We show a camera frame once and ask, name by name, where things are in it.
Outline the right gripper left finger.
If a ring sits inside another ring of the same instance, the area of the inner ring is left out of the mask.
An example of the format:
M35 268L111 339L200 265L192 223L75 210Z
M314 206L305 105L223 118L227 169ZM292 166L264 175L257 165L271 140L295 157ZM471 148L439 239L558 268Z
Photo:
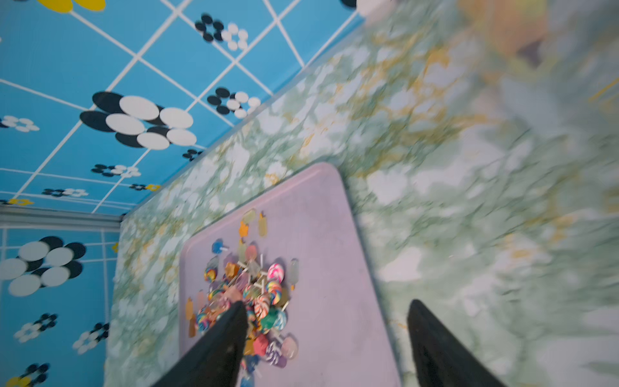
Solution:
M236 302L156 386L235 386L248 332L244 304Z

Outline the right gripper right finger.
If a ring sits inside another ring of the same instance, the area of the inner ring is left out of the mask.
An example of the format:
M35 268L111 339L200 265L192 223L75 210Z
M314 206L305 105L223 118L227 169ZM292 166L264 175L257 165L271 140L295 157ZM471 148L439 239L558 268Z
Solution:
M420 386L505 386L422 301L410 303L407 324Z

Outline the pile of candies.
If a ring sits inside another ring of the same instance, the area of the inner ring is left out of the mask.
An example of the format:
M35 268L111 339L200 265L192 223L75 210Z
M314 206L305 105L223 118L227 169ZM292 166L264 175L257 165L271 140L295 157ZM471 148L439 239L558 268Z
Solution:
M250 231L257 231L260 238L268 235L263 212L250 210L242 216L237 251L224 259L213 253L204 268L206 288L185 303L185 336L190 339L206 334L233 303L244 304L248 332L240 363L241 386L254 385L260 376L259 364L283 369L299 352L297 340L284 335L298 262L291 261L289 269L280 262L265 264L258 243L248 239Z

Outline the blue popsicle candy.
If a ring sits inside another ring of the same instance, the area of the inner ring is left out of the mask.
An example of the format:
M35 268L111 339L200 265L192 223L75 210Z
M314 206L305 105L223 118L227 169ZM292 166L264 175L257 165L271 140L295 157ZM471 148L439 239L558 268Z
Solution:
M225 245L223 239L217 239L211 245L211 251L215 255L222 254L222 253L224 253L224 252L226 252L228 250L229 250L229 248L227 247L227 245Z

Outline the lilac plastic tray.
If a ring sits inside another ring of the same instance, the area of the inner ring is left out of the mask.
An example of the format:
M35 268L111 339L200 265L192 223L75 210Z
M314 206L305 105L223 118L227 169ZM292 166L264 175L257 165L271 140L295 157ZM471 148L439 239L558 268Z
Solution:
M224 246L216 255L214 247ZM286 276L285 335L298 355L279 368L261 362L259 386L398 386L401 379L343 180L317 163L193 235L179 264L179 351L198 338L190 319L205 301L204 272L214 258L243 250Z

